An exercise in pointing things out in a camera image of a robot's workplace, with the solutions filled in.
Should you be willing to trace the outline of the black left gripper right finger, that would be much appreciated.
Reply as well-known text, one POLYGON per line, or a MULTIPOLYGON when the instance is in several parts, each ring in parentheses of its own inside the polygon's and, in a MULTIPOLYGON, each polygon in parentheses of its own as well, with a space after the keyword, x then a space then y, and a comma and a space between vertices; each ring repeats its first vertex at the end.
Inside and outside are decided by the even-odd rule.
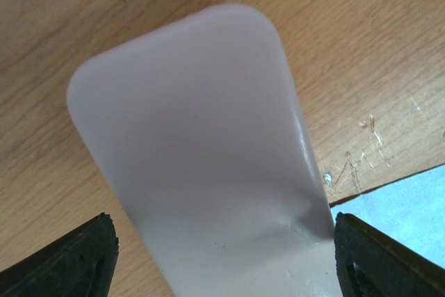
POLYGON ((352 214, 337 214, 334 246, 343 296, 444 295, 442 267, 352 214))

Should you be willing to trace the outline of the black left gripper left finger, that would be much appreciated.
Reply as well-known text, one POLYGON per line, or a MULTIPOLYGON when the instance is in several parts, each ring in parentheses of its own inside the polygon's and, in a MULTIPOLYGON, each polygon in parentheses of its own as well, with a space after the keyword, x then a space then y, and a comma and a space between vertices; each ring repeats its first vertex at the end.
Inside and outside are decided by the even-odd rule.
POLYGON ((107 296, 119 254, 101 213, 1 272, 2 296, 107 296))

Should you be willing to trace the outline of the pink glasses case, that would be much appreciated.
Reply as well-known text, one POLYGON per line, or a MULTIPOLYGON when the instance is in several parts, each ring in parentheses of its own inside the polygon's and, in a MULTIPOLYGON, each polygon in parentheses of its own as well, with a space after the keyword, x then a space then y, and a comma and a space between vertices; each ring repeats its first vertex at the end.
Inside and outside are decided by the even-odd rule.
POLYGON ((176 296, 340 296, 334 223, 271 21, 212 6, 84 63, 75 127, 176 296))

